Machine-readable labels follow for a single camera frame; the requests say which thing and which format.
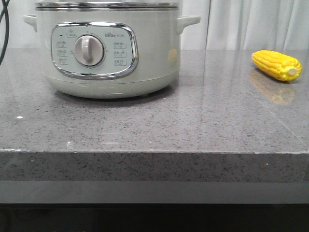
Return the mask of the yellow corn cob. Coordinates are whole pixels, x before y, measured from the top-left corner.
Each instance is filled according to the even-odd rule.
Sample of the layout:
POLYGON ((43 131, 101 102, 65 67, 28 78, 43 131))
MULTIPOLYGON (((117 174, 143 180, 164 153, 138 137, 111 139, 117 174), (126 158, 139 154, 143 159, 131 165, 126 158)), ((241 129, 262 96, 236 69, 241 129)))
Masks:
POLYGON ((282 82, 293 81, 302 73, 298 59, 276 51, 256 51, 252 61, 259 70, 282 82))

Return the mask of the pale green electric cooking pot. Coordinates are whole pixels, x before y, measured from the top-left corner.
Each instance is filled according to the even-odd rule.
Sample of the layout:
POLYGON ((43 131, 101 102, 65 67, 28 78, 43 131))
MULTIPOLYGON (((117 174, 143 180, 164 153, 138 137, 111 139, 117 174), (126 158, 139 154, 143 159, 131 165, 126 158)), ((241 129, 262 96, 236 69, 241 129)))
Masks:
POLYGON ((43 75, 57 90, 84 98, 149 94, 179 75, 180 38, 199 16, 177 7, 37 4, 25 15, 41 42, 43 75))

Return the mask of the white pleated curtain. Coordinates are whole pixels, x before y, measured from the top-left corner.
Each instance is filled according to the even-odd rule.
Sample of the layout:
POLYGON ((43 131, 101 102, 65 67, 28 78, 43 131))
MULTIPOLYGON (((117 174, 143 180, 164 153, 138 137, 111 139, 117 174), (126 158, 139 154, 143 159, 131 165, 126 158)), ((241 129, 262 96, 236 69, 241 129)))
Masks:
MULTIPOLYGON (((37 4, 58 0, 3 0, 0 22, 1 46, 39 48, 33 26, 24 22, 37 4)), ((81 1, 75 5, 116 7, 177 7, 181 16, 199 16, 200 22, 184 28, 180 50, 307 50, 309 3, 306 0, 165 0, 81 1)))

